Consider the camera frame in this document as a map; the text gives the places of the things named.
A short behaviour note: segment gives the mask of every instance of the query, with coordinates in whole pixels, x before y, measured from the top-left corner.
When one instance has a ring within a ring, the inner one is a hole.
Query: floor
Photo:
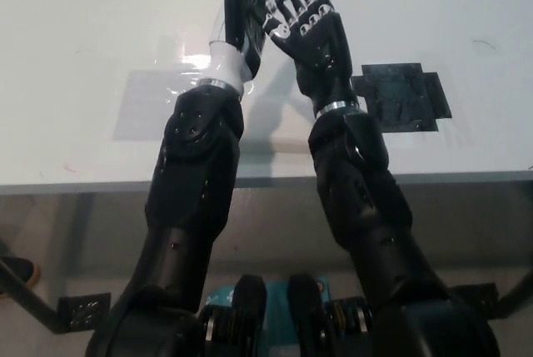
[[[449,285],[495,281],[503,295],[529,272],[529,184],[429,190],[408,186],[406,194],[415,213],[416,238]],[[115,300],[132,273],[146,233],[145,199],[142,193],[4,196],[0,255],[36,261],[42,267],[36,292],[50,305],[63,295],[111,292]],[[313,190],[236,191],[227,228],[213,251],[205,292],[235,283],[245,272],[268,280],[303,271],[326,275],[334,298],[361,293],[350,262],[329,234]],[[501,355],[531,355],[532,325],[531,307],[494,321]],[[83,355],[90,336],[50,335],[11,300],[0,302],[0,355]]]

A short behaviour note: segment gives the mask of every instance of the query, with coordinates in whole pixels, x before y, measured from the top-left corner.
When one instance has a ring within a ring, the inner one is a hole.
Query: robotic wrist
[[[318,120],[321,116],[325,115],[328,112],[333,112],[337,109],[344,109],[345,107],[357,107],[357,104],[353,101],[338,101],[332,102],[328,105],[325,105],[321,110],[316,112],[315,118]]]
[[[357,106],[357,96],[351,89],[349,77],[341,78],[327,69],[315,71],[296,65],[296,80],[300,92],[311,99],[317,119],[338,107]]]
[[[244,83],[252,79],[252,73],[244,56],[233,45],[215,41],[209,45],[211,63],[198,82],[198,85],[213,85],[231,89],[239,98],[244,94]]]

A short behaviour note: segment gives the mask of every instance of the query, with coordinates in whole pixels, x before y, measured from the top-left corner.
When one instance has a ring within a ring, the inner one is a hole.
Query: shoe
[[[7,265],[28,288],[32,288],[41,278],[41,269],[30,260],[20,257],[0,257],[2,263]],[[6,299],[9,295],[0,290],[0,299]]]

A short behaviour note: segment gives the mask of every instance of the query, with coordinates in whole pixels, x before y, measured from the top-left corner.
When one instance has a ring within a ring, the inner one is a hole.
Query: metal ring
[[[311,26],[309,24],[303,24],[300,26],[300,34],[304,36],[309,32],[310,29]]]
[[[213,330],[215,328],[215,319],[211,317],[207,322],[206,341],[210,342],[213,337]]]
[[[361,310],[359,307],[357,307],[357,318],[359,319],[359,328],[361,328],[361,332],[368,332],[368,328],[366,327],[365,314],[363,313],[363,310]]]
[[[349,101],[339,101],[339,102],[333,102],[329,105],[325,105],[316,115],[315,118],[318,120],[320,116],[325,115],[328,112],[331,112],[332,110],[340,109],[342,107],[348,107],[348,106],[357,106],[354,102]]]
[[[198,80],[198,86],[200,85],[212,85],[214,87],[222,89],[229,89],[231,91],[234,91],[239,96],[239,101],[242,99],[242,93],[235,89],[233,85],[228,84],[227,82],[224,82],[222,80],[217,80],[216,78],[200,78],[200,80]]]
[[[310,17],[309,17],[309,24],[311,25],[311,27],[313,27],[315,24],[318,23],[318,21],[320,20],[320,16],[317,15],[317,14],[312,14]]]

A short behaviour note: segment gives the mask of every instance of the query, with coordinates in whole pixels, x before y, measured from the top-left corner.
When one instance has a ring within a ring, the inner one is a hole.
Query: robotic hand
[[[232,88],[242,97],[243,83],[252,80],[261,65],[265,34],[251,10],[256,0],[224,0],[209,42],[211,64],[200,85]]]
[[[252,15],[270,39],[294,59],[298,86],[311,98],[315,114],[321,115],[339,103],[356,105],[350,87],[350,49],[341,16],[331,0],[288,0],[296,15],[285,1],[276,0],[273,7],[259,0]],[[277,9],[283,20],[276,17]]]

